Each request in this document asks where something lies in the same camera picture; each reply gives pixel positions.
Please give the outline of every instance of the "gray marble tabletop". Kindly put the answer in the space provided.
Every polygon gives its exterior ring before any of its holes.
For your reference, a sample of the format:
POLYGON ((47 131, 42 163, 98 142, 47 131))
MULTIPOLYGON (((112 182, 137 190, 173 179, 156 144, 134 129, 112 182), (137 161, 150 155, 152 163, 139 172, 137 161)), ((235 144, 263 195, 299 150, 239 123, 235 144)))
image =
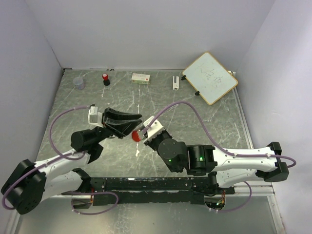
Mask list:
MULTIPOLYGON (((172 102, 185 100, 198 110, 206 127, 221 146, 233 149, 247 148, 239 109, 232 91, 210 106, 202 97, 194 95, 194 88, 186 80, 180 81, 179 90, 172 89, 172 78, 173 76, 181 77, 180 71, 135 72, 151 75, 149 85, 131 83, 132 73, 65 70, 48 127, 56 115, 74 106, 94 103, 99 107, 99 111, 111 107, 122 112, 140 113, 144 119, 148 119, 172 102), (109 75, 111 81, 109 86, 103 85, 103 73, 109 75), (75 77, 84 79, 83 90, 74 87, 73 78, 75 77)), ((211 144, 197 117, 187 105, 173 107, 159 120, 178 141, 184 141, 186 144, 211 144)), ((71 133, 91 128, 92 126, 88 124, 88 111, 79 110, 60 118, 54 125, 52 137, 57 148, 65 152, 71 149, 71 133)), ((50 147, 47 133, 46 131, 37 160, 56 155, 50 147)), ((186 173, 171 173, 156 152, 144 146, 143 143, 135 143, 131 136, 124 139, 106 139, 101 145, 104 147, 101 157, 83 167, 90 176, 186 176, 186 173)))

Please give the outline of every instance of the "plastic cup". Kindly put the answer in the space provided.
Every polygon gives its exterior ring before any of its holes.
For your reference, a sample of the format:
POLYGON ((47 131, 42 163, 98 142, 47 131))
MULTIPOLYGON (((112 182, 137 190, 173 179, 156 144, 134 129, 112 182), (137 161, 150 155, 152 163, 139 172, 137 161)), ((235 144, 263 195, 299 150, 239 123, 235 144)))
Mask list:
POLYGON ((83 81, 83 78, 81 77, 76 77, 73 79, 73 84, 76 86, 77 89, 81 90, 84 89, 85 83, 83 81))

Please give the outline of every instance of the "whiteboard frame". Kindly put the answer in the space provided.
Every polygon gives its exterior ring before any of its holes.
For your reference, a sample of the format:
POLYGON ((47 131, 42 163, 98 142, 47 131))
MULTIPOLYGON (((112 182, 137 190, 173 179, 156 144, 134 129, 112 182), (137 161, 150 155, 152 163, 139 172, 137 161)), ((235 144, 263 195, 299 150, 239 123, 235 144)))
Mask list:
MULTIPOLYGON (((223 67, 223 69, 227 72, 227 73, 229 73, 228 72, 228 70, 209 52, 209 51, 206 51, 205 53, 208 53, 211 57, 213 57, 214 59, 215 59, 215 61, 217 62, 217 63, 219 63, 219 65, 221 66, 221 67, 223 67)), ((191 65, 189 65, 187 68, 185 68, 184 69, 184 71, 186 71, 190 66, 192 66, 197 60, 199 60, 199 58, 201 58, 205 53, 203 53, 201 56, 199 56, 194 62, 192 62, 191 63, 191 65)), ((187 81, 193 86, 193 88, 196 90, 196 91, 198 91, 196 88, 195 88, 195 86, 190 82, 190 80, 187 78, 187 76, 184 74, 184 71, 182 72, 182 74, 185 76, 185 78, 187 79, 187 81)), ((226 95, 228 92, 230 92, 235 86, 237 86, 238 85, 238 80, 231 74, 231 73, 229 73, 229 75, 236 81, 236 84, 232 87, 232 88, 230 88, 228 91, 226 91, 221 97, 219 97, 217 100, 215 100, 213 103, 209 103, 203 96, 202 96, 202 94, 199 92, 199 95, 205 100, 205 102, 208 104, 208 105, 213 105, 213 104, 215 104, 220 98, 222 98, 224 95, 226 95)))

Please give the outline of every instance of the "whiteboard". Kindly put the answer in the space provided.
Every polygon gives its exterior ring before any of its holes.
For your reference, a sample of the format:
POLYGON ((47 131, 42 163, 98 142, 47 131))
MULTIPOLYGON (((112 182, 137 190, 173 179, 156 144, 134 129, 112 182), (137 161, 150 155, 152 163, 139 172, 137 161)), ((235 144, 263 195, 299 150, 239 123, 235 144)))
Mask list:
POLYGON ((209 52, 188 66, 183 75, 209 105, 214 104, 238 84, 209 52))

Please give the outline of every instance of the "red object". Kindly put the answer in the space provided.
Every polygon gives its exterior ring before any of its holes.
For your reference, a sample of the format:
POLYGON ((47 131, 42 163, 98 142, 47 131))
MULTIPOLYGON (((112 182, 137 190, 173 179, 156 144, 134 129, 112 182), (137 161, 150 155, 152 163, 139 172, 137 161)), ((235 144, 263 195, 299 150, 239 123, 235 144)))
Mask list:
POLYGON ((132 136, 132 140, 134 140, 135 142, 140 142, 141 141, 140 137, 138 136, 137 130, 134 130, 131 133, 131 136, 132 136))
POLYGON ((102 78, 103 78, 103 80, 108 80, 108 75, 107 75, 106 73, 104 73, 104 74, 102 75, 102 78))

